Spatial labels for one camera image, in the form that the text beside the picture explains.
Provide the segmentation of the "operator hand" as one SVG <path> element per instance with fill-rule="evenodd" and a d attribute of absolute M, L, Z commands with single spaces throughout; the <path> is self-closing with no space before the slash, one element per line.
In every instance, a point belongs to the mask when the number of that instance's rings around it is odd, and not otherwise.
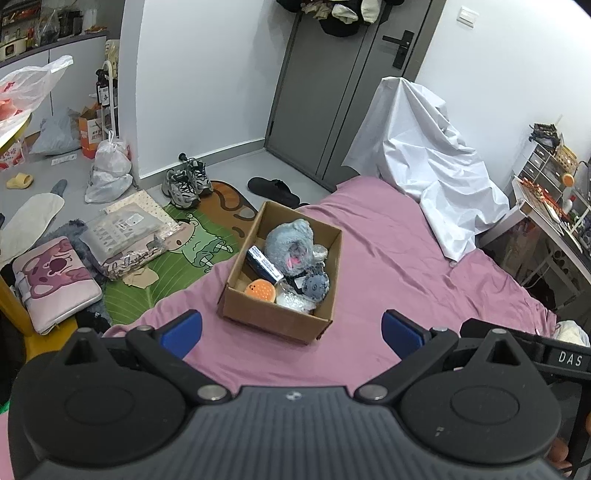
<path fill-rule="evenodd" d="M 569 477 L 573 471 L 572 464 L 567 460 L 568 454 L 567 444 L 562 439 L 555 438 L 546 455 L 546 460 L 566 477 Z"/>

